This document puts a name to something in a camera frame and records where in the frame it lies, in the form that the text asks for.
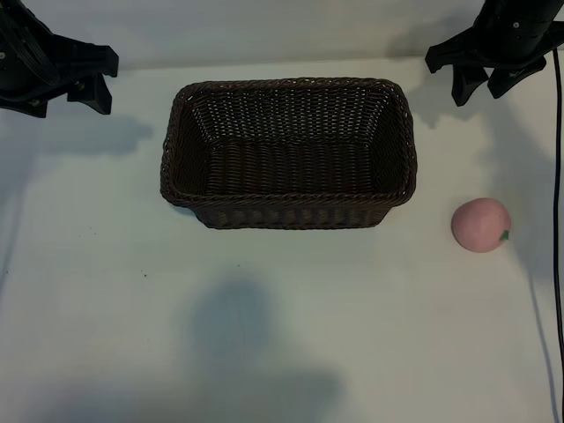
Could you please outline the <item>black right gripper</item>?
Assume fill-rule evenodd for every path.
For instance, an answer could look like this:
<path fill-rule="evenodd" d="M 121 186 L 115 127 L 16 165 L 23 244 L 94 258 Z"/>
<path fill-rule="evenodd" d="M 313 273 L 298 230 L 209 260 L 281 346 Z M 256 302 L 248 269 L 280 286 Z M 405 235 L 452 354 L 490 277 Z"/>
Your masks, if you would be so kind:
<path fill-rule="evenodd" d="M 451 96 L 461 107 L 487 81 L 483 68 L 494 68 L 487 87 L 492 96 L 499 99 L 527 77 L 542 71 L 546 66 L 543 56 L 562 43 L 561 21 L 539 26 L 521 23 L 518 28 L 473 26 L 430 47 L 425 61 L 433 73 L 445 65 L 453 65 Z"/>

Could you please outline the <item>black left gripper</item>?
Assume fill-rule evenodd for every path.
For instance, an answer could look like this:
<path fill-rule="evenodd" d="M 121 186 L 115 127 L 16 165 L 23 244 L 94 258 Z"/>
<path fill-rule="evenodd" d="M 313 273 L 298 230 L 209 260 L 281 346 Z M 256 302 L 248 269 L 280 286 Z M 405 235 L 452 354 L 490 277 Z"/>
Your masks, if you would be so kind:
<path fill-rule="evenodd" d="M 48 101 L 68 102 L 110 115 L 104 77 L 118 75 L 119 56 L 109 46 L 52 33 L 20 1 L 1 2 L 0 108 L 45 118 Z"/>

